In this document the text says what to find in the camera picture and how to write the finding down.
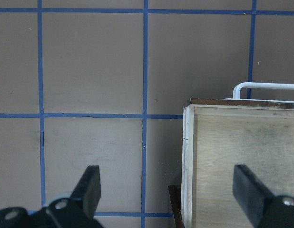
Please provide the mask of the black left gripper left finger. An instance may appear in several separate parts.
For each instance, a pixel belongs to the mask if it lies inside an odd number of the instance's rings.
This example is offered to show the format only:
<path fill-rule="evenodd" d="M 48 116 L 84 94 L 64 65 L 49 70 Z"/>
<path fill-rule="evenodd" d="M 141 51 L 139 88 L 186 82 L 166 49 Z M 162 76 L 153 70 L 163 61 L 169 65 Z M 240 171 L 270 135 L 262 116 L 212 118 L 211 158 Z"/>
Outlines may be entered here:
<path fill-rule="evenodd" d="M 101 198 L 99 166 L 88 166 L 69 197 L 29 214 L 23 207 L 0 210 L 0 228 L 101 228 L 94 214 Z"/>

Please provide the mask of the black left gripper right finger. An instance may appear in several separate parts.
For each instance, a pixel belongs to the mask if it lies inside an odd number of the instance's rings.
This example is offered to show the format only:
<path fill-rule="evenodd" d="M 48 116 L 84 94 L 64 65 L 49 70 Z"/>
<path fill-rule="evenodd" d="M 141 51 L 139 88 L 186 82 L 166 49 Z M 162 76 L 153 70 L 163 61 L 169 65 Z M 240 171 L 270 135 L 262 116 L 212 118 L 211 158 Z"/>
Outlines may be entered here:
<path fill-rule="evenodd" d="M 274 194 L 248 166 L 234 166 L 232 192 L 254 228 L 294 228 L 294 197 Z"/>

